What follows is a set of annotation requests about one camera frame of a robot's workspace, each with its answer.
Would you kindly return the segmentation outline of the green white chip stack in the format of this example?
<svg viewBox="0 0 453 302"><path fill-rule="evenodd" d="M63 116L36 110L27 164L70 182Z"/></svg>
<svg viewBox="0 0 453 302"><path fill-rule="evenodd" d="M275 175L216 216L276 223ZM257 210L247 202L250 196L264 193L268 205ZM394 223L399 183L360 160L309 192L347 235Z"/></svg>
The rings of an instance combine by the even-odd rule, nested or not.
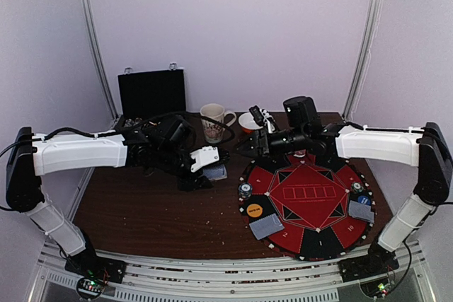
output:
<svg viewBox="0 0 453 302"><path fill-rule="evenodd" d="M243 182L238 187L239 197L242 199L249 199L252 195L253 187L247 182Z"/></svg>
<svg viewBox="0 0 453 302"><path fill-rule="evenodd" d="M355 193L362 192L364 190L364 186L361 182L353 182L350 187Z"/></svg>

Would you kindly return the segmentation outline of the blue playing card deck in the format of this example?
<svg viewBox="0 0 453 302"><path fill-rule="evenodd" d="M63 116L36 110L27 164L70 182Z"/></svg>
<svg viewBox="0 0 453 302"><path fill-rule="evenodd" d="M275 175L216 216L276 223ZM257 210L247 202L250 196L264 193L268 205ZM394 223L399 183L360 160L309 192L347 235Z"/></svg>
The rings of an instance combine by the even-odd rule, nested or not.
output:
<svg viewBox="0 0 453 302"><path fill-rule="evenodd" d="M213 165L203 169L203 175L208 180L218 181L228 177L227 168L224 164Z"/></svg>

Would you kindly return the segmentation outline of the dealt blue cards pile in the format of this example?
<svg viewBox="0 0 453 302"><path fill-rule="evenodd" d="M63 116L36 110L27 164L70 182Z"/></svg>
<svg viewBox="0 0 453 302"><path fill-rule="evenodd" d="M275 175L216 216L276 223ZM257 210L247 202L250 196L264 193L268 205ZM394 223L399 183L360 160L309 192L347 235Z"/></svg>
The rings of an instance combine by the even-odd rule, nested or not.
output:
<svg viewBox="0 0 453 302"><path fill-rule="evenodd" d="M285 229L279 217L275 214L254 221L249 224L249 227L257 240L267 238Z"/></svg>
<svg viewBox="0 0 453 302"><path fill-rule="evenodd" d="M354 218L367 223L374 223L374 212L371 206L361 204L356 201L350 201L348 205L348 214Z"/></svg>

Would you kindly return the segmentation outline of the blue small blind button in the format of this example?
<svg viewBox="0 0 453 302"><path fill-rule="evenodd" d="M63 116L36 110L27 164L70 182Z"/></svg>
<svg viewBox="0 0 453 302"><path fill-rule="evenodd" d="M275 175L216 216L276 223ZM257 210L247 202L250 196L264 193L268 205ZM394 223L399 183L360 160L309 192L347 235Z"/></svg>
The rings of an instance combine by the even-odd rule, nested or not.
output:
<svg viewBox="0 0 453 302"><path fill-rule="evenodd" d="M368 205L368 206L370 206L372 203L371 199L365 195L360 195L357 198L357 202L360 204Z"/></svg>

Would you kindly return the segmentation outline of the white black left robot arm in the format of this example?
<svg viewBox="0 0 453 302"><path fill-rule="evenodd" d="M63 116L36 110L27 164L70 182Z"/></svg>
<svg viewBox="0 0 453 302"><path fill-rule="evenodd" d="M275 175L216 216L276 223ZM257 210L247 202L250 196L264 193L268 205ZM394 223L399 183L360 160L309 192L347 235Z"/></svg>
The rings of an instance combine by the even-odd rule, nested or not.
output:
<svg viewBox="0 0 453 302"><path fill-rule="evenodd" d="M195 142L195 131L183 112L160 114L98 133L62 127L36 134L23 127L1 152L8 155L6 206L2 209L26 214L78 269L94 277L102 269L101 259L89 237L42 192L42 177L82 168L157 168L175 176L179 190L209 188L212 182L203 170L226 163L229 153L217 142L198 149Z"/></svg>

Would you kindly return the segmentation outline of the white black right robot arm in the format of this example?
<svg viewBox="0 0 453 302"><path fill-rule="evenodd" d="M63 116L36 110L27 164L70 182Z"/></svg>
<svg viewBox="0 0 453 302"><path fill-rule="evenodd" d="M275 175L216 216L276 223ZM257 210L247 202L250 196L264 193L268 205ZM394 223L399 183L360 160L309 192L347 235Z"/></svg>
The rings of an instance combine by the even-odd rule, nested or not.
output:
<svg viewBox="0 0 453 302"><path fill-rule="evenodd" d="M433 122L407 129L369 128L352 122L324 125L310 97L283 103L287 129L260 128L236 152L249 157L240 190L244 218L278 251L300 260L327 260L361 243L373 227L373 193L350 165L352 158L413 166L418 181L409 198L373 240L363 259L368 274L380 273L395 250L449 196L452 155Z"/></svg>

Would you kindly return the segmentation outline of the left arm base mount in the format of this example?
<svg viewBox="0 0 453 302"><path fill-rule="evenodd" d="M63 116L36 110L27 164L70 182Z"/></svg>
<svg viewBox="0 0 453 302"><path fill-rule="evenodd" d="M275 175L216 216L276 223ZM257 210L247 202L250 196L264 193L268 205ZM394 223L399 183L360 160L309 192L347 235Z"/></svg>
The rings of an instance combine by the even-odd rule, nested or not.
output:
<svg viewBox="0 0 453 302"><path fill-rule="evenodd" d="M76 292L80 298L92 301L99 298L107 289L109 283L122 283L126 270L126 262L106 257L99 259L100 268L83 269L74 260L66 260L65 270L81 276L76 282Z"/></svg>

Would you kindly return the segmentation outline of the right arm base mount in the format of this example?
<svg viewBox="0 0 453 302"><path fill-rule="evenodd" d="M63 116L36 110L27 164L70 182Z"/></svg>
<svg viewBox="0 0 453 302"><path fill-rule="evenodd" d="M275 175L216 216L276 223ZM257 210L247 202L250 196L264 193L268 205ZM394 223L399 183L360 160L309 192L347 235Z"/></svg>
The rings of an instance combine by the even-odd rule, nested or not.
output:
<svg viewBox="0 0 453 302"><path fill-rule="evenodd" d="M386 297L396 283L395 270L399 263L395 257L382 262L361 256L341 260L338 268L343 282L359 281L362 293L377 299Z"/></svg>

